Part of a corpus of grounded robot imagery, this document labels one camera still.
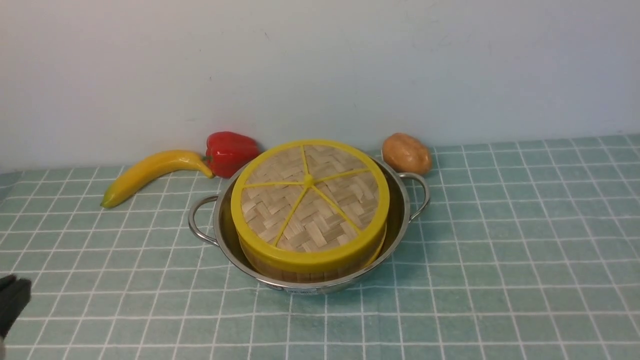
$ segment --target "artificial vegetable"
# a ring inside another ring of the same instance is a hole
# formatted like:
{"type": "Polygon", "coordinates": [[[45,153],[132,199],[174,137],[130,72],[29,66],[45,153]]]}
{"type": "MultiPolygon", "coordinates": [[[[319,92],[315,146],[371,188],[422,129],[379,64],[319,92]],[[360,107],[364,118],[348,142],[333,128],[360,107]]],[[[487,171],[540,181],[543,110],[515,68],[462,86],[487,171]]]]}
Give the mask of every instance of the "artificial vegetable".
{"type": "Polygon", "coordinates": [[[424,175],[433,167],[429,148],[420,140],[404,133],[395,133],[382,144],[382,158],[397,172],[424,175]]]}
{"type": "Polygon", "coordinates": [[[216,176],[226,179],[260,154],[258,143],[245,135],[220,131],[207,138],[204,161],[216,176]]]}
{"type": "Polygon", "coordinates": [[[213,177],[213,173],[202,162],[202,157],[197,152],[186,150],[158,152],[133,165],[115,179],[104,193],[100,205],[103,208],[118,206],[152,180],[176,170],[199,170],[206,177],[213,177]]]}

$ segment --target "bamboo steamer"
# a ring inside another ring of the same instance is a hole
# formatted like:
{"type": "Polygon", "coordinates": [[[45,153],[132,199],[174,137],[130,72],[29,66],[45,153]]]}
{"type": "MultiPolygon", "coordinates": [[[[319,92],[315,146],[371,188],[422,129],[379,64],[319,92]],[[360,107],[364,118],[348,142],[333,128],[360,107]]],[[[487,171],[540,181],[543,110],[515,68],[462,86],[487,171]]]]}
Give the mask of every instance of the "bamboo steamer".
{"type": "Polygon", "coordinates": [[[258,272],[319,282],[378,257],[389,203],[385,176],[368,155],[339,142],[304,140],[263,152],[244,168],[231,215],[258,272]]]}

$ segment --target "toy banana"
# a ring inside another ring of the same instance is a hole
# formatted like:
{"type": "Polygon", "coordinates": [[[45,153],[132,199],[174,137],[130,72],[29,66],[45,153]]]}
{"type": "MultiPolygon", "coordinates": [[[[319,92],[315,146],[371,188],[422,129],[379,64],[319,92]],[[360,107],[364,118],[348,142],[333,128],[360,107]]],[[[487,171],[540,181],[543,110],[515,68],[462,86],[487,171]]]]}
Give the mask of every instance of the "toy banana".
{"type": "Polygon", "coordinates": [[[113,208],[123,203],[146,184],[176,170],[199,170],[206,177],[214,174],[197,152],[169,150],[153,154],[133,165],[109,186],[102,198],[103,208],[113,208]]]}

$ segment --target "red bell pepper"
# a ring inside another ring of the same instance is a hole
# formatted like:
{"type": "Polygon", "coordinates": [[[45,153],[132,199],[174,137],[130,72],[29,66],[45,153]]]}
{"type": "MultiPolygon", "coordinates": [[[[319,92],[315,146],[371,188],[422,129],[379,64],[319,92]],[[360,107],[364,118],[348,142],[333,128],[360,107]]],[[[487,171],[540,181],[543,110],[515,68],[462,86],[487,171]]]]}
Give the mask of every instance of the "red bell pepper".
{"type": "Polygon", "coordinates": [[[213,133],[207,138],[205,163],[216,176],[228,179],[260,154],[258,143],[231,131],[213,133]]]}

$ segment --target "metal handle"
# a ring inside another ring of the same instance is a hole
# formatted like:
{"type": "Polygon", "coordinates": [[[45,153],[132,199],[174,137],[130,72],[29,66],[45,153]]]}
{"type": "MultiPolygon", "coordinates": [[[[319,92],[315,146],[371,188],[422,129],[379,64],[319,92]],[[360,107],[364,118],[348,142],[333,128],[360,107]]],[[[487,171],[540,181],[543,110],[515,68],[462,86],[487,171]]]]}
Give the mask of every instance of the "metal handle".
{"type": "Polygon", "coordinates": [[[203,233],[200,229],[198,229],[198,226],[196,225],[196,211],[198,211],[198,209],[200,209],[200,206],[203,206],[204,204],[208,204],[210,202],[214,202],[218,200],[218,196],[217,195],[211,195],[211,196],[207,196],[206,198],[198,201],[195,205],[193,205],[193,207],[191,208],[191,210],[189,210],[189,230],[191,230],[191,232],[197,236],[198,238],[200,238],[200,240],[211,244],[211,245],[215,245],[218,246],[218,241],[215,238],[212,238],[211,236],[203,233]]]}
{"type": "Polygon", "coordinates": [[[401,172],[398,174],[398,176],[400,178],[408,178],[408,179],[417,181],[424,189],[424,201],[422,202],[422,205],[420,205],[418,210],[416,210],[409,217],[409,222],[411,222],[413,221],[413,219],[419,217],[420,214],[424,211],[424,209],[426,209],[427,206],[429,206],[429,203],[431,202],[431,192],[429,192],[429,185],[427,184],[427,181],[424,179],[424,177],[418,174],[415,174],[413,172],[401,172]]]}

